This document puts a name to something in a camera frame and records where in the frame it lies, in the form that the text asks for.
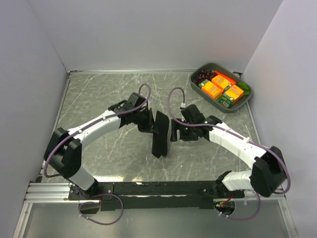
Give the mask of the black zippered tool case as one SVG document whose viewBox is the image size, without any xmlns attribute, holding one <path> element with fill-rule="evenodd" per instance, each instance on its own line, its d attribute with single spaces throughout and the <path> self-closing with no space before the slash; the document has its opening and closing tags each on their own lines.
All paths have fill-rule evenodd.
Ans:
<svg viewBox="0 0 317 238">
<path fill-rule="evenodd" d="M 169 130 L 169 118 L 164 113 L 157 111 L 155 126 L 157 131 L 153 134 L 152 154 L 156 158 L 166 156 L 168 152 L 167 136 Z"/>
</svg>

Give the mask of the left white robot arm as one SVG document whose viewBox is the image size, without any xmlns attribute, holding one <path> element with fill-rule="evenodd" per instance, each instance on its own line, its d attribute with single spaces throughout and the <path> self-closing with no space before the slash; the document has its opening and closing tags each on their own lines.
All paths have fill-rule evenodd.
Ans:
<svg viewBox="0 0 317 238">
<path fill-rule="evenodd" d="M 82 166 L 82 152 L 101 136 L 130 123 L 146 132 L 154 129 L 148 97 L 132 93 L 128 100 L 110 106 L 106 111 L 83 125 L 63 129 L 57 128 L 49 141 L 44 154 L 44 176 L 50 178 L 48 166 L 54 168 L 57 176 L 80 188 L 86 199 L 93 199 L 99 192 L 98 181 Z"/>
</svg>

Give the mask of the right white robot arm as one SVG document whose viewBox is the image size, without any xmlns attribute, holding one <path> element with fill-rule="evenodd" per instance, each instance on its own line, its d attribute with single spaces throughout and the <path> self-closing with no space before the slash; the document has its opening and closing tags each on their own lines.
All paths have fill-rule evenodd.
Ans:
<svg viewBox="0 0 317 238">
<path fill-rule="evenodd" d="M 228 197 L 236 190 L 253 190 L 263 197 L 277 194 L 277 189 L 289 180 L 279 148 L 267 148 L 232 130 L 214 116 L 204 117 L 196 105 L 181 104 L 182 118 L 174 121 L 194 137 L 215 143 L 242 160 L 248 170 L 227 171 L 218 177 L 217 194 Z"/>
</svg>

